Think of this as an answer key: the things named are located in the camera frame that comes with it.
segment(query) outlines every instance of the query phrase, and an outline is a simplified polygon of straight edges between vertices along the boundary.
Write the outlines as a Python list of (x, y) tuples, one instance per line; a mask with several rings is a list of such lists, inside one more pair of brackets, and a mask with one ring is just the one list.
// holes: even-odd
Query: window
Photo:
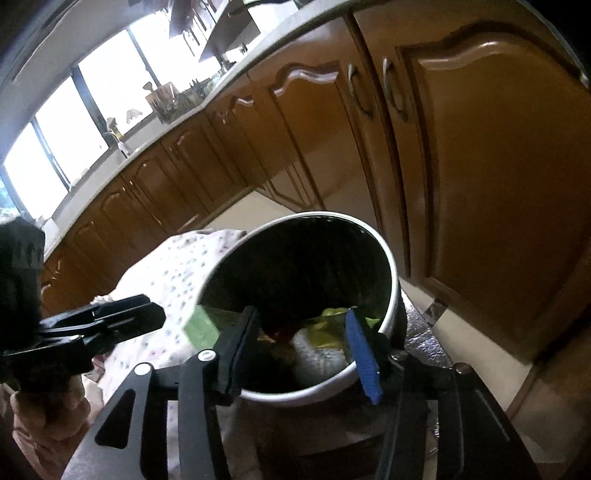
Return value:
[(51, 153), (72, 184), (108, 148), (71, 78), (47, 99), (36, 117)]
[[(152, 109), (142, 87), (154, 81), (127, 31), (107, 40), (79, 63), (82, 76), (105, 119), (115, 118), (124, 134)], [(141, 112), (135, 116), (130, 110)]]
[(17, 138), (4, 166), (31, 216), (52, 216), (67, 190), (51, 167), (31, 124)]
[(202, 82), (220, 69), (215, 58), (199, 62), (203, 50), (188, 33), (169, 38), (170, 23), (164, 12), (156, 12), (130, 25), (148, 63), (162, 85), (172, 82), (179, 92), (189, 88), (191, 80)]
[(18, 209), (10, 198), (7, 188), (4, 186), (4, 182), (0, 179), (0, 223), (4, 220), (18, 217), (19, 215)]

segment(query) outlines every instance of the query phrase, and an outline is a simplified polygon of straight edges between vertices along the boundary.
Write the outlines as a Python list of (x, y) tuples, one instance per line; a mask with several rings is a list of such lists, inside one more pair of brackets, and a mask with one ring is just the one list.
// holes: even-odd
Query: cabinet handle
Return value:
[[(390, 102), (390, 105), (396, 110), (396, 113), (400, 117), (400, 120), (406, 122), (408, 120), (408, 114), (406, 111), (406, 107), (404, 105), (404, 97), (402, 92), (400, 91), (400, 86), (398, 85), (398, 75), (396, 74), (396, 70), (394, 69), (394, 64), (386, 57), (384, 57), (384, 61), (382, 62), (382, 70), (384, 71), (384, 92), (386, 94), (386, 99)], [(390, 79), (388, 78), (388, 73), (392, 70), (393, 80), (396, 84), (397, 93), (400, 94), (402, 98), (402, 108), (398, 108), (396, 105), (396, 100), (394, 100), (394, 95), (392, 94), (392, 86), (390, 85)]]
[(358, 73), (359, 72), (357, 71), (357, 67), (352, 63), (349, 63), (349, 92), (351, 93), (351, 97), (353, 98), (355, 105), (357, 105), (357, 108), (359, 108), (359, 110), (361, 110), (367, 118), (371, 119), (373, 117), (372, 109), (366, 110), (361, 106), (361, 103), (359, 102), (359, 97), (357, 97), (357, 92), (355, 92), (355, 85), (353, 85), (353, 77), (356, 76)]

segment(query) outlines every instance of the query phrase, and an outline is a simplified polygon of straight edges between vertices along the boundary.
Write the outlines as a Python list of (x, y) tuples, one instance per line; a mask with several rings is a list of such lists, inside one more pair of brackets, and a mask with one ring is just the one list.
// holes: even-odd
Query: countertop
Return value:
[(314, 0), (312, 3), (306, 5), (301, 10), (295, 12), (292, 16), (285, 19), (279, 26), (269, 32), (245, 57), (237, 64), (235, 64), (225, 75), (224, 78), (216, 85), (212, 92), (207, 96), (203, 103), (194, 109), (188, 111), (174, 122), (167, 125), (154, 138), (144, 142), (138, 148), (118, 164), (117, 168), (111, 174), (96, 185), (96, 192), (91, 196), (86, 204), (80, 209), (80, 212), (73, 217), (66, 228), (63, 228), (59, 234), (53, 239), (51, 244), (46, 245), (44, 258), (45, 260), (53, 253), (53, 251), (60, 244), (61, 240), (66, 236), (69, 229), (78, 220), (80, 215), (86, 208), (94, 201), (100, 192), (112, 182), (112, 180), (121, 173), (129, 164), (138, 158), (145, 150), (150, 148), (155, 142), (160, 140), (163, 136), (168, 134), (174, 128), (181, 125), (185, 120), (191, 118), (193, 115), (204, 110), (218, 95), (229, 87), (234, 80), (241, 77), (249, 69), (254, 67), (258, 62), (271, 55), (273, 52), (279, 50), (284, 45), (300, 37), (304, 33), (313, 30), (314, 28), (342, 15), (351, 8), (363, 8), (372, 4), (378, 3), (375, 0)]

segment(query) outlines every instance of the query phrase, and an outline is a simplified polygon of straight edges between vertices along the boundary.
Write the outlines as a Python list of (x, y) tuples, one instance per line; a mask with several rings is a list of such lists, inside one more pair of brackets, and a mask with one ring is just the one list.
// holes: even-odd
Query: wall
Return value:
[(79, 0), (71, 8), (0, 92), (0, 163), (72, 65), (144, 14), (142, 2), (130, 7), (128, 0)]

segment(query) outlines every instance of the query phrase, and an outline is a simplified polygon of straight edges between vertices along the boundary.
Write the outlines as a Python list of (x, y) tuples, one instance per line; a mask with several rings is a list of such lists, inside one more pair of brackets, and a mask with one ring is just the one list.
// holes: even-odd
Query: person's hand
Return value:
[(80, 375), (60, 394), (16, 392), (13, 437), (44, 480), (59, 479), (89, 428), (90, 404)]

